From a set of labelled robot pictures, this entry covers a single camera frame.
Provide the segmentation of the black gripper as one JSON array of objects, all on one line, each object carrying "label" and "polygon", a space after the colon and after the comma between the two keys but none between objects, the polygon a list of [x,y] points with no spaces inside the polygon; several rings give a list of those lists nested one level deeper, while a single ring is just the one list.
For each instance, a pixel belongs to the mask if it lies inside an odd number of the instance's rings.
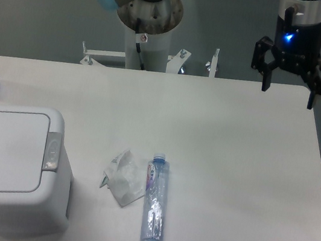
[{"label": "black gripper", "polygon": [[[262,75],[262,88],[271,85],[272,72],[279,67],[298,75],[310,90],[307,109],[321,96],[321,0],[280,0],[275,42],[264,36],[256,42],[251,67]],[[270,52],[273,60],[265,61]]]}]

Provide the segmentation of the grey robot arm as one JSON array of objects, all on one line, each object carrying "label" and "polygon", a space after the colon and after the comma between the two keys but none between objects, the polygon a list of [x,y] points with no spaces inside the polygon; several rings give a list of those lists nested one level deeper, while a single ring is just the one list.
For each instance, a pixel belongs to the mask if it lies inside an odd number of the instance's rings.
[{"label": "grey robot arm", "polygon": [[[183,16],[181,0],[97,0],[117,13],[126,28],[126,68],[167,72],[171,32]],[[321,96],[321,0],[280,0],[275,36],[256,42],[251,67],[262,75],[262,90],[274,69],[298,75],[310,90],[307,108]]]}]

